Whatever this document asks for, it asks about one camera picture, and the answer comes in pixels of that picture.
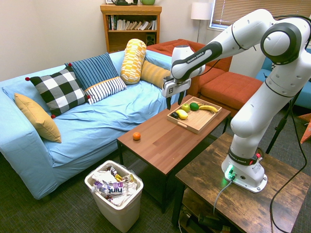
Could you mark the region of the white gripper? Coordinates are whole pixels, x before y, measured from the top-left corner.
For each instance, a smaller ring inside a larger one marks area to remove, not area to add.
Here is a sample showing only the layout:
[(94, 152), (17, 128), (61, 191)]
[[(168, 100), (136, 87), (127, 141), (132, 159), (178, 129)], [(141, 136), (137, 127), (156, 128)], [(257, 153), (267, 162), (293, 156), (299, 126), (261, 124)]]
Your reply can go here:
[(175, 78), (170, 76), (163, 79), (162, 96), (166, 97), (167, 109), (171, 109), (171, 96), (179, 93), (178, 105), (182, 103), (186, 90), (190, 88), (191, 79), (178, 83)]

